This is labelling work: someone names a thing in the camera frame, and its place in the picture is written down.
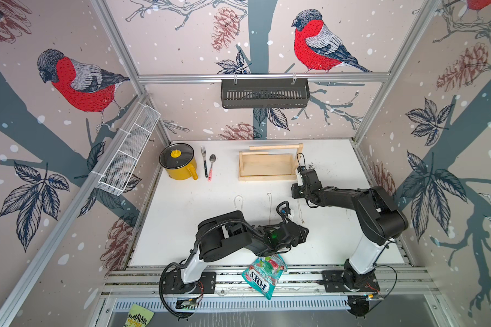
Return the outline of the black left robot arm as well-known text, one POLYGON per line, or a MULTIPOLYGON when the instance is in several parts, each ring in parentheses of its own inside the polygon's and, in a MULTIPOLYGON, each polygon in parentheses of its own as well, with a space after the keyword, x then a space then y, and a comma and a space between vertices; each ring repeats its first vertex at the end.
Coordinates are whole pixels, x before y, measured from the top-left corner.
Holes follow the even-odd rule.
POLYGON ((282 221, 272 225, 253 226, 241 211, 232 211, 200 222, 193 249, 182 263, 169 264, 160 276, 159 293, 188 294, 200 290, 198 283, 209 284, 204 270, 241 249, 260 258, 288 252, 306 242, 309 230, 292 222, 287 201, 276 207, 282 221))

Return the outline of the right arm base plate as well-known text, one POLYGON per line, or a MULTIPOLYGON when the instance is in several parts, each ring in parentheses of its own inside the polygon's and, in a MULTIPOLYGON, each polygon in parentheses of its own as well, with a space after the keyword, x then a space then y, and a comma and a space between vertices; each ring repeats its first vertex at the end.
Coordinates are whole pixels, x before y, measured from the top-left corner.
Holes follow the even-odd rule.
POLYGON ((321 285, 327 293, 341 292, 380 292, 379 283, 374 271, 359 275, 354 271, 323 271, 321 285))

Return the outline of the wooden jewelry display stand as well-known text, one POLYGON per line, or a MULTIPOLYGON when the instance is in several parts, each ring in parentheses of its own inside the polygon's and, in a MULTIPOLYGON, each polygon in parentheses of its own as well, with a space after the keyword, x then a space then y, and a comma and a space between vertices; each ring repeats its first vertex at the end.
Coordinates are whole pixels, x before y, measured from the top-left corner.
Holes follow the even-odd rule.
POLYGON ((250 146, 249 151, 239 153, 238 179, 241 182, 296 181, 297 156, 303 150, 303 143, 250 146))

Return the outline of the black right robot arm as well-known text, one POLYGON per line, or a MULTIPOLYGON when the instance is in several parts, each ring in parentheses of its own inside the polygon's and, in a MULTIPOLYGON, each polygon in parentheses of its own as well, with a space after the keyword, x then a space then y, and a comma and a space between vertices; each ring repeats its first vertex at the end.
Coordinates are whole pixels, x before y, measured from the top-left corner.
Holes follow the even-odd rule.
POLYGON ((324 187, 313 168, 297 166, 294 199, 303 198, 310 208, 339 207, 355 212, 363 232, 360 242, 344 264, 344 285, 350 291, 367 286, 375 278, 375 264, 387 245, 394 242, 409 222, 383 187, 341 189, 324 187))

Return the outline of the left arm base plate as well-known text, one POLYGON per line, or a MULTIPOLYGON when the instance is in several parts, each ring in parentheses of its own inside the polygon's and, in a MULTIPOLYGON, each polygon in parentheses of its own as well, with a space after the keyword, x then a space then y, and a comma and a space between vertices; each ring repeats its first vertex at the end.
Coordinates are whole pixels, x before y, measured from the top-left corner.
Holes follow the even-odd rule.
POLYGON ((193 283, 183 282, 178 270, 165 273, 160 279, 162 294, 213 294, 215 292, 216 274, 203 272, 201 278, 193 283))

